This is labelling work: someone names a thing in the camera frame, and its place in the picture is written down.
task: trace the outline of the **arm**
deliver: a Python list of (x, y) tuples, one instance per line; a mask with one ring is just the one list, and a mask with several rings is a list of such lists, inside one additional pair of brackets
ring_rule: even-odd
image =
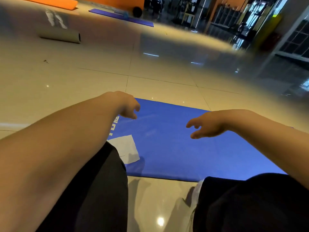
[(139, 108), (133, 96), (107, 92), (0, 140), (1, 231), (35, 231), (106, 142), (115, 117), (136, 119)]
[(227, 130), (243, 137), (283, 171), (309, 189), (309, 134), (248, 110), (207, 112), (190, 120), (187, 128), (201, 129), (191, 138), (217, 136)]

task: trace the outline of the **black ball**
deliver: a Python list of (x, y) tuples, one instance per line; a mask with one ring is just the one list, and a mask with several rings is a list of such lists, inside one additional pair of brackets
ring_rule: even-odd
[(139, 8), (138, 6), (136, 6), (136, 7), (133, 8), (133, 16), (134, 16), (135, 18), (141, 17), (142, 13), (143, 13), (143, 11), (142, 11), (141, 8)]

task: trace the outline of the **person's left arm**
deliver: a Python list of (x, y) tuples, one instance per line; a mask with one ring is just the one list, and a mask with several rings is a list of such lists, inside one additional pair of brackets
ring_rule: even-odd
[(118, 114), (140, 105), (107, 92), (57, 111), (0, 140), (0, 230), (33, 232), (83, 165), (106, 142)]

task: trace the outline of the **white paper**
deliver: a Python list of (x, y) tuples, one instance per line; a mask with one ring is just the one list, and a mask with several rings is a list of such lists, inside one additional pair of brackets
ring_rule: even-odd
[(117, 149), (121, 160), (125, 164), (131, 164), (139, 160), (132, 135), (113, 138), (107, 141)]

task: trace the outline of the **exercise mat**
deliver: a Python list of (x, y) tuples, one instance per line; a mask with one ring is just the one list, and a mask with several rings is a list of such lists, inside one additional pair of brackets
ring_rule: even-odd
[(147, 20), (136, 19), (136, 18), (131, 18), (131, 17), (126, 18), (124, 15), (116, 14), (116, 13), (112, 13), (112, 12), (108, 12), (108, 11), (104, 11), (104, 10), (92, 9), (89, 12), (94, 13), (94, 14), (108, 16), (108, 17), (115, 18), (115, 19), (122, 19), (122, 20), (129, 21), (129, 22), (132, 22), (132, 23), (138, 23), (138, 24), (149, 26), (149, 27), (154, 26), (154, 24), (152, 22), (147, 21)]
[(37, 35), (41, 38), (80, 43), (80, 34), (78, 31), (75, 31), (73, 29), (37, 25), (36, 32)]
[(236, 133), (193, 140), (187, 122), (201, 109), (137, 99), (137, 120), (117, 117), (109, 139), (132, 135), (140, 160), (127, 174), (198, 182), (207, 176), (245, 180), (261, 173), (284, 173)]

